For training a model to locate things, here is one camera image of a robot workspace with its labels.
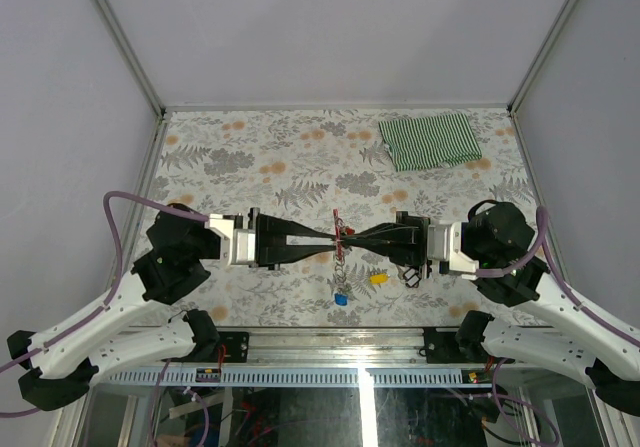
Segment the metal key holder red handle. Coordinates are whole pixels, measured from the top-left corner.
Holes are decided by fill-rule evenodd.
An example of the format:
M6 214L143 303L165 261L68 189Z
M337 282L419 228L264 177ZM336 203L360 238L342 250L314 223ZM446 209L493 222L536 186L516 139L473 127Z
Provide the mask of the metal key holder red handle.
M345 251L342 241L349 234L349 228L339 215L337 209L332 211L335 239L334 239L334 282L335 282L335 294L346 294L349 297L351 292L351 286L347 282L347 275L345 273Z

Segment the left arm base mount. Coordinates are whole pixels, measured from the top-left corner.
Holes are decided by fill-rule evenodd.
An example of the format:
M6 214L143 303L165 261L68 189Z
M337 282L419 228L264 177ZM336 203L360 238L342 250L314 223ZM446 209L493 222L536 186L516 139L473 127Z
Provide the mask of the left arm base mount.
M246 363L249 353L250 334L247 331L225 331L215 347L204 347L189 355L188 362L219 362L223 364Z

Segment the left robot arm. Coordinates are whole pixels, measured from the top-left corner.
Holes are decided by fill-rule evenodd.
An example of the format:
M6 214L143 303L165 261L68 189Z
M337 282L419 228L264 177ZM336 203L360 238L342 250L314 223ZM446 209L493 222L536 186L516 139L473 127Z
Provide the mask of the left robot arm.
M150 250L113 287L47 330L18 330L7 339L24 401L54 411L85 396L109 376L161 360L219 361L220 334L211 316L192 308L148 331L125 334L143 317L172 306L211 276L205 261L264 267L297 263L335 246L332 234L253 209L204 215L183 204L162 209L147 231Z

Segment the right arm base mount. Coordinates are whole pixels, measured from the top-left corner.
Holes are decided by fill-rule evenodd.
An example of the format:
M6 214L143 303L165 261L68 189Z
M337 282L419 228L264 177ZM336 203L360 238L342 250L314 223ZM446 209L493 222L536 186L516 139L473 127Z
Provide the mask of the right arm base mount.
M482 342L484 330L493 319L491 314L471 310L454 330L424 327L418 354L429 364L486 363L489 354Z

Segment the blue key tag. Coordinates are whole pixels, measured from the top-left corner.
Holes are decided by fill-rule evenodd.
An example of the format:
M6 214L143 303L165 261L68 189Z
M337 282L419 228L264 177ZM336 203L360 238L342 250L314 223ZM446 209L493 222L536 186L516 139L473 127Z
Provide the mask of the blue key tag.
M346 294L336 293L334 295L335 304L341 307L345 307L348 305L348 296Z

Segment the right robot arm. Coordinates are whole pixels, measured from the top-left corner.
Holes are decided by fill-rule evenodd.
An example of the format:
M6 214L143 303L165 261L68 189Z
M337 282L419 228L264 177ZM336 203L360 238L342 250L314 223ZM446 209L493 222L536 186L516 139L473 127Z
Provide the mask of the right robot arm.
M410 287L433 272L474 284L489 301L531 315L555 329L540 334L479 310L465 314L456 334L467 361L511 359L568 377L605 404L639 413L639 330L570 287L547 251L548 214L536 211L530 227L514 204L485 200L464 221L397 214L359 233L337 231L337 248L362 248L404 268Z

